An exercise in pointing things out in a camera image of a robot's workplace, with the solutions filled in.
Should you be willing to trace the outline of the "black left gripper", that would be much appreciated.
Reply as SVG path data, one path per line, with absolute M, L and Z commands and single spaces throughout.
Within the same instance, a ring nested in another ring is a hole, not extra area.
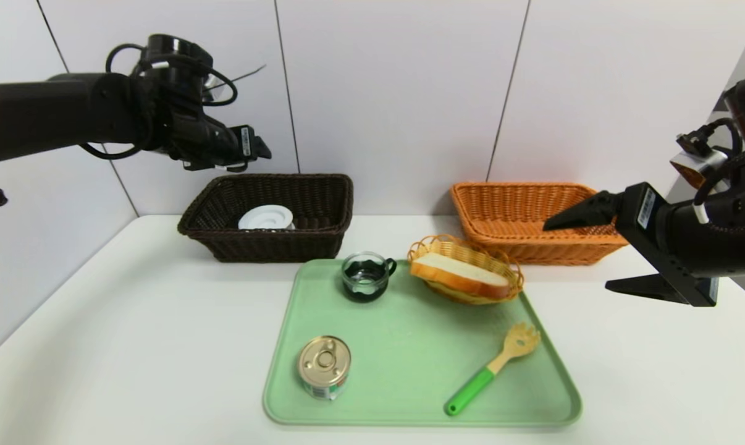
M 226 127 L 224 124 L 207 117 L 206 143 L 203 158 L 215 166 L 237 166 L 247 163 L 252 158 L 271 159 L 272 153 L 265 141 L 259 136 L 251 137 L 251 127 Z

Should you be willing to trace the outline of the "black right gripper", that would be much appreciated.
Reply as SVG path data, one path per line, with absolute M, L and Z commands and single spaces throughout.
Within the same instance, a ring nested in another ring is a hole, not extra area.
M 607 281 L 622 295 L 714 307 L 720 277 L 745 276 L 745 230 L 700 224 L 691 200 L 667 203 L 646 182 L 601 191 L 554 214 L 543 231 L 612 226 L 657 273 Z

